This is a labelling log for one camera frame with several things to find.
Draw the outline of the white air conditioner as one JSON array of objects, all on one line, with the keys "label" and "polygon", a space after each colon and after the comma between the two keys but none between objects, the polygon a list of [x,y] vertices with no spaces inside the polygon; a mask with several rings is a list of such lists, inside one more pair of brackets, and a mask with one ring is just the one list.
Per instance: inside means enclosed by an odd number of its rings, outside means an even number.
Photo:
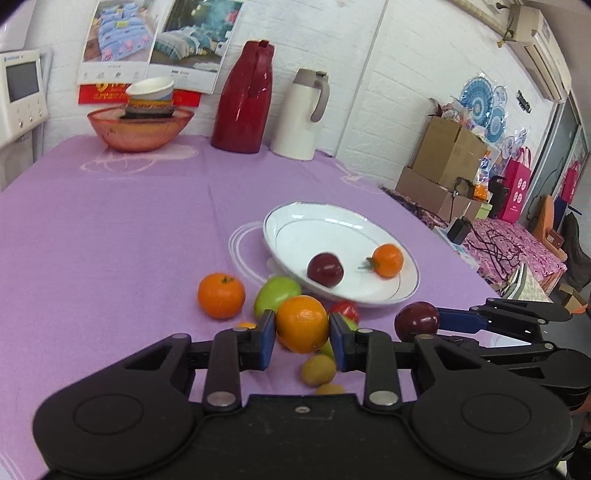
[{"label": "white air conditioner", "polygon": [[503,41],[512,48],[545,99],[554,103],[564,103],[568,99],[571,73],[541,10],[512,5]]}]

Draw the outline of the black power adapter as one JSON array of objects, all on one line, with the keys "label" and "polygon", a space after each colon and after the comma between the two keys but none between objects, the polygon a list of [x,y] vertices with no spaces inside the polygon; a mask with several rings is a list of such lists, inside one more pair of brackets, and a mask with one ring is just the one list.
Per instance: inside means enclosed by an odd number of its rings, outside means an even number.
[{"label": "black power adapter", "polygon": [[462,245],[471,230],[472,222],[467,217],[457,218],[447,231],[447,238],[455,245]]}]

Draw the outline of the orange mandarin on cloth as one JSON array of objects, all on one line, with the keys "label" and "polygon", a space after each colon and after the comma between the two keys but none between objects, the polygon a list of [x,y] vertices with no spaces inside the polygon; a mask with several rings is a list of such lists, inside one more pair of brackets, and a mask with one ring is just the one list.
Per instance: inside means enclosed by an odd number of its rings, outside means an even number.
[{"label": "orange mandarin on cloth", "polygon": [[245,305],[245,287],[235,276],[209,274],[198,285],[197,304],[213,319],[235,318]]}]

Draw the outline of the lower cardboard box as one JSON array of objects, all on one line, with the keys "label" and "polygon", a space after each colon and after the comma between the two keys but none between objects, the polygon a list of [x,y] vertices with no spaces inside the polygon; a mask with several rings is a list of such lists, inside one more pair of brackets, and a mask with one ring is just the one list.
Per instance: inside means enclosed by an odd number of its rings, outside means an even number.
[{"label": "lower cardboard box", "polygon": [[469,220],[487,218],[492,205],[454,193],[406,167],[394,190],[442,220],[465,216]]}]

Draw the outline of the brown kiwi fruit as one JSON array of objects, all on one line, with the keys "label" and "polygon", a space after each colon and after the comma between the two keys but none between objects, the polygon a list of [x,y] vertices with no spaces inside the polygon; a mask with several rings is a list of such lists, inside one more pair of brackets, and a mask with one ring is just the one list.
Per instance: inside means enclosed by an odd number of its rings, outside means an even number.
[{"label": "brown kiwi fruit", "polygon": [[319,387],[328,384],[335,378],[337,366],[331,357],[315,354],[301,366],[301,381],[308,387]]},{"label": "brown kiwi fruit", "polygon": [[346,389],[342,385],[335,383],[327,383],[319,386],[315,390],[315,395],[326,396],[326,395],[342,395],[346,393]]}]

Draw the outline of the purple tablecloth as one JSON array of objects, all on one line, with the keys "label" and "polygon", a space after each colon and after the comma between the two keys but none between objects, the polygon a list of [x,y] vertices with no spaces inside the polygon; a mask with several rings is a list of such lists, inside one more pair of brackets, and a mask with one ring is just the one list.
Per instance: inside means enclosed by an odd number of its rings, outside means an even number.
[{"label": "purple tablecloth", "polygon": [[180,136],[131,155],[70,138],[1,196],[2,477],[45,473],[31,427],[48,396],[171,334],[222,330],[197,305],[204,276],[235,275],[256,299],[273,268],[263,219],[297,201],[391,232],[419,267],[419,300],[467,309],[493,295],[428,227],[327,154],[238,155]]}]

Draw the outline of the blue paper fan decoration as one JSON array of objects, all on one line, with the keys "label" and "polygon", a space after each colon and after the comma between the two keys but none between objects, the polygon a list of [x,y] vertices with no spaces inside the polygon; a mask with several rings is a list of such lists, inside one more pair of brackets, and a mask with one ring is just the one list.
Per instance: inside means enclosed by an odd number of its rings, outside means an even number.
[{"label": "blue paper fan decoration", "polygon": [[477,76],[464,86],[460,104],[472,112],[475,124],[487,127],[493,110],[493,87],[488,79]]}]

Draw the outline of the green apple on cloth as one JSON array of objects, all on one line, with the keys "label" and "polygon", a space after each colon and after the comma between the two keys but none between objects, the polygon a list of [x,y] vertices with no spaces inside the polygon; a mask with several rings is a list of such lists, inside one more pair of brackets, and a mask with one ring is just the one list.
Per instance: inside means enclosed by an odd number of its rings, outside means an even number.
[{"label": "green apple on cloth", "polygon": [[266,310],[276,311],[283,301],[300,295],[300,284],[290,277],[276,276],[270,278],[256,296],[253,305],[254,316],[260,318]]}]

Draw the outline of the orange glass bowl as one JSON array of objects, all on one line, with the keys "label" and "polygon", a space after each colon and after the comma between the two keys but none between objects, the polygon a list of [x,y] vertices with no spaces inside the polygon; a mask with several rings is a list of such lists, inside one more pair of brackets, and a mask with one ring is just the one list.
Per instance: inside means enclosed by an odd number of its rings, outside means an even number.
[{"label": "orange glass bowl", "polygon": [[121,153],[146,153],[176,138],[193,119],[190,110],[177,108],[166,118],[127,118],[123,107],[92,111],[87,119],[97,136]]}]

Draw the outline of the white thermos jug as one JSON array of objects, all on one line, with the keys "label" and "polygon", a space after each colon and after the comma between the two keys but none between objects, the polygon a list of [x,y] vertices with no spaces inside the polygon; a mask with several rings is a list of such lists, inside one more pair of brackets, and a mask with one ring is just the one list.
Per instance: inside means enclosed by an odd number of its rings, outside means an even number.
[{"label": "white thermos jug", "polygon": [[284,158],[311,161],[330,94],[327,72],[298,70],[284,95],[270,150]]}]

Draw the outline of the red thermos jug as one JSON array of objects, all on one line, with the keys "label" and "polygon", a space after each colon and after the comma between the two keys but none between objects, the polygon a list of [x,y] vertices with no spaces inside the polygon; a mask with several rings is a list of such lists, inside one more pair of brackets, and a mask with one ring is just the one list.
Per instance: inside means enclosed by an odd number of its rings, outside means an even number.
[{"label": "red thermos jug", "polygon": [[259,152],[273,94],[273,54],[269,40],[245,43],[221,92],[211,135],[215,148]]}]

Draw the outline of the large orange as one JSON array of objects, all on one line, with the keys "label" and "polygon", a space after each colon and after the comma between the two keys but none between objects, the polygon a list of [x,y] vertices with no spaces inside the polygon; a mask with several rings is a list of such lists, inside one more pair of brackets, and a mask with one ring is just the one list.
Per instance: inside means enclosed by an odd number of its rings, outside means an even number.
[{"label": "large orange", "polygon": [[317,351],[329,338],[329,318],[322,303],[308,295],[283,301],[276,311],[276,336],[291,352]]}]

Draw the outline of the white plate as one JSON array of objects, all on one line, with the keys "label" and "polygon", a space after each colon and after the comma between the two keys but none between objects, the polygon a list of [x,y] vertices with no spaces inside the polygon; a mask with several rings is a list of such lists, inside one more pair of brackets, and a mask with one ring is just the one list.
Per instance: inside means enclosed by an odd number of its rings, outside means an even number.
[{"label": "white plate", "polygon": [[[281,205],[264,218],[263,239],[281,272],[328,300],[382,308],[407,301],[420,286],[420,270],[409,249],[379,224],[346,208],[315,202]],[[404,258],[401,272],[392,279],[370,271],[367,261],[385,244],[397,246]],[[342,281],[334,287],[308,278],[308,263],[321,253],[334,254],[344,267]]]}]

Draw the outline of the pink gift bag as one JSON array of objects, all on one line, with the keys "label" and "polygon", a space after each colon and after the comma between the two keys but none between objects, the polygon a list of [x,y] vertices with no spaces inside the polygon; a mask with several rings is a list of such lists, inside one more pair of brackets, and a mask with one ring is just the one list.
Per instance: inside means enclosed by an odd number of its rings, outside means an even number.
[{"label": "pink gift bag", "polygon": [[532,176],[531,163],[531,150],[526,146],[520,148],[517,157],[508,162],[503,182],[508,195],[499,219],[509,223],[515,223],[519,219]]}]

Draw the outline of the small orange kumquat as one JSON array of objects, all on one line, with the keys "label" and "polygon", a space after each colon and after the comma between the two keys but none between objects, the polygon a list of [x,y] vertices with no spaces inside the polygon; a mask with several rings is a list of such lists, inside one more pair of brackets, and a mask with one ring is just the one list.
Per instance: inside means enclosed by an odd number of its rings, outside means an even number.
[{"label": "small orange kumquat", "polygon": [[254,329],[256,328],[256,323],[252,322],[240,322],[235,325],[235,328],[245,328],[245,329]]}]

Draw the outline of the orange tangerine with leaf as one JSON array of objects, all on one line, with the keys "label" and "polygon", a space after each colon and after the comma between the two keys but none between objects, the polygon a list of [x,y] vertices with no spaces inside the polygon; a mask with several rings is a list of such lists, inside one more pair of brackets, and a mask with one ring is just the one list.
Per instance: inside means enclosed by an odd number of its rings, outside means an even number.
[{"label": "orange tangerine with leaf", "polygon": [[384,244],[363,261],[360,270],[373,271],[381,278],[392,279],[402,271],[403,266],[402,250],[397,245]]}]

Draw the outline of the bedding calendar poster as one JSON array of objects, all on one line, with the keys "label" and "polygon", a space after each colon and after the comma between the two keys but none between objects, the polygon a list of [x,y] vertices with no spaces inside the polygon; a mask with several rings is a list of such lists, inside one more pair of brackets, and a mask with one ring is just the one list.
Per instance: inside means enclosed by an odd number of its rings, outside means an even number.
[{"label": "bedding calendar poster", "polygon": [[211,94],[242,7],[225,0],[99,1],[77,84],[168,77],[177,89]]}]

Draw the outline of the red apple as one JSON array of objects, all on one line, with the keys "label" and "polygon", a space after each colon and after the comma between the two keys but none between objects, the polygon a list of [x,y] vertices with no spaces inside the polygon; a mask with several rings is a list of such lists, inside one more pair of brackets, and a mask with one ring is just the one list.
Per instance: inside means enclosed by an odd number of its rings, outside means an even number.
[{"label": "red apple", "polygon": [[349,301],[342,301],[335,303],[331,307],[329,307],[329,314],[341,314],[346,319],[355,322],[356,324],[360,322],[360,313],[358,307],[355,303]]}]

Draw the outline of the green apple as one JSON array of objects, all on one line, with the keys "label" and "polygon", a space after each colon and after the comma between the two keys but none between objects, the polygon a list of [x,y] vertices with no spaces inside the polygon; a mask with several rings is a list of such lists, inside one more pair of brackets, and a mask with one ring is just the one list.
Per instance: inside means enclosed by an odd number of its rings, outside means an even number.
[{"label": "green apple", "polygon": [[332,318],[329,339],[318,349],[318,353],[325,354],[335,360],[338,365],[345,358],[345,343],[355,339],[355,332],[359,329],[357,323],[346,317]]},{"label": "green apple", "polygon": [[260,318],[266,310],[276,311],[283,301],[300,295],[300,284],[290,277],[276,276],[270,278],[256,296],[253,305],[254,316]]}]

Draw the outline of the upper cardboard box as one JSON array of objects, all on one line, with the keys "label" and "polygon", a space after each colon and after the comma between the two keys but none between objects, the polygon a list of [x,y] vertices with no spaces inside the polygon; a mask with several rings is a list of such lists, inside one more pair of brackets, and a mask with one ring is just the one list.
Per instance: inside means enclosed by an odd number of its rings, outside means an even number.
[{"label": "upper cardboard box", "polygon": [[461,124],[432,117],[412,169],[428,180],[452,190],[458,178],[476,178],[488,145]]}]

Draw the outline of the white water dispenser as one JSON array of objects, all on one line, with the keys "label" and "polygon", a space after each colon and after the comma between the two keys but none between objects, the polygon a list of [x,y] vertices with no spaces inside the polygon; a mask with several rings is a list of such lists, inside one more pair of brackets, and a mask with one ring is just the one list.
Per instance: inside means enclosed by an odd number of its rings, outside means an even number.
[{"label": "white water dispenser", "polygon": [[49,118],[38,49],[1,54],[0,144],[6,147]]}]

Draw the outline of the cardboard box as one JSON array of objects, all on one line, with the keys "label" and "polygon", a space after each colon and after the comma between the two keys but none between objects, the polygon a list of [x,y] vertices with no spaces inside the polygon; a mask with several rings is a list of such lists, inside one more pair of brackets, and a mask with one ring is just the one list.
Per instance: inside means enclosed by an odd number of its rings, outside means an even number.
[{"label": "cardboard box", "polygon": [[469,220],[487,218],[492,205],[454,193],[406,167],[394,190],[442,220],[465,216]]},{"label": "cardboard box", "polygon": [[488,145],[461,124],[432,117],[412,169],[428,180],[452,190],[458,178],[476,178]]}]

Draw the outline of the stack of paper cups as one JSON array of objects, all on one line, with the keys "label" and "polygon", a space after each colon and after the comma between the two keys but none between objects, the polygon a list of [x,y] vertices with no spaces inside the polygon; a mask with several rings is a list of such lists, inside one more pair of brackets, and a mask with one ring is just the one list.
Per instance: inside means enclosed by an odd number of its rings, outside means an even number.
[{"label": "stack of paper cups", "polygon": [[170,77],[155,77],[131,84],[126,90],[124,119],[163,119],[174,112],[175,82]]}]

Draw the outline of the dark red plum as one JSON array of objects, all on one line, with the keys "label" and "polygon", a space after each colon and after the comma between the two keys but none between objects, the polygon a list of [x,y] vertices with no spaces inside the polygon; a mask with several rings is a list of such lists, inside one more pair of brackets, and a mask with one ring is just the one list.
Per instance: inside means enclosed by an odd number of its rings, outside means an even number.
[{"label": "dark red plum", "polygon": [[432,304],[424,301],[405,306],[394,318],[394,330],[403,342],[411,342],[417,335],[436,334],[440,314]]},{"label": "dark red plum", "polygon": [[308,263],[308,278],[327,288],[337,286],[344,278],[344,274],[341,261],[330,252],[318,253]]}]

